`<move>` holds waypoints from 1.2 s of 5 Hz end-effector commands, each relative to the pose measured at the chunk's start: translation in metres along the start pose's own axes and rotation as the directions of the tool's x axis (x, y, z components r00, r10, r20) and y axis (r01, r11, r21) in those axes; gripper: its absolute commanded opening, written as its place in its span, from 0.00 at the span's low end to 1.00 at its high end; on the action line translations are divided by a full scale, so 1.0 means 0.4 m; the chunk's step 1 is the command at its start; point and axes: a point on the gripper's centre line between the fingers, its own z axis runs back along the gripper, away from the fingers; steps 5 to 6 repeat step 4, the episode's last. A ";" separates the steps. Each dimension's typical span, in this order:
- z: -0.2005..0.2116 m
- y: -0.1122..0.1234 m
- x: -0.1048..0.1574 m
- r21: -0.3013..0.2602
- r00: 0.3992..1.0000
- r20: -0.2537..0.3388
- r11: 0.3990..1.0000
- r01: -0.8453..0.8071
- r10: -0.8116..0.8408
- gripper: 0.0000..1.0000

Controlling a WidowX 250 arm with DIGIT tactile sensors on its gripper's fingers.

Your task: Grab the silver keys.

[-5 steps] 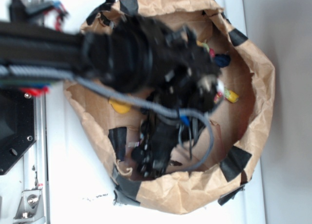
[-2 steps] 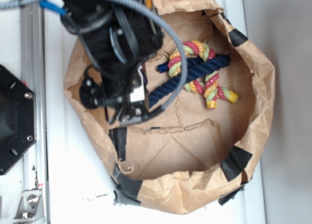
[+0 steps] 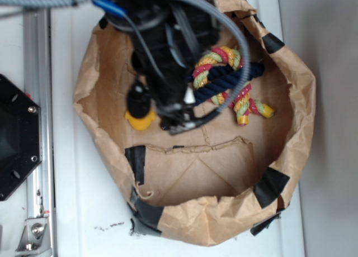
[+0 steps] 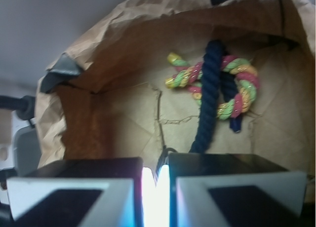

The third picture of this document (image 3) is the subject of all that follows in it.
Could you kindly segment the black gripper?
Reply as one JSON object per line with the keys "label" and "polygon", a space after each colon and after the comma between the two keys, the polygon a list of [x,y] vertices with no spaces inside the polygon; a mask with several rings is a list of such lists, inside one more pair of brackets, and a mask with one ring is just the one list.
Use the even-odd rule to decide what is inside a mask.
{"label": "black gripper", "polygon": [[194,105],[184,103],[184,97],[185,78],[201,55],[201,26],[197,22],[161,22],[155,26],[135,23],[132,28],[132,64],[145,76],[149,90],[139,80],[132,84],[126,98],[130,115],[144,118],[151,95],[162,130],[177,135],[196,129]]}

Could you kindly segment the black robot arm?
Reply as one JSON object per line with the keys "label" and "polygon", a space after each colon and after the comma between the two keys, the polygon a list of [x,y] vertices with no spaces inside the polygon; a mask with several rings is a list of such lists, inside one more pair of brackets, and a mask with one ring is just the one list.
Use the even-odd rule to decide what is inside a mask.
{"label": "black robot arm", "polygon": [[149,111],[154,101],[162,126],[179,134],[204,123],[193,112],[194,95],[187,77],[196,62],[217,41],[218,20],[207,7],[213,0],[108,0],[105,19],[129,36],[131,63],[144,77],[148,92],[131,91],[128,108],[135,118]]}

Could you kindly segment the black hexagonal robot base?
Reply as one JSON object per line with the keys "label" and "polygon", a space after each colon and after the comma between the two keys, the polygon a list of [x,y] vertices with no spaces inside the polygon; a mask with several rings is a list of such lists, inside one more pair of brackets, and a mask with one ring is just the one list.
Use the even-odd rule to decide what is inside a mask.
{"label": "black hexagonal robot base", "polygon": [[1,75],[1,201],[40,164],[40,107]]}

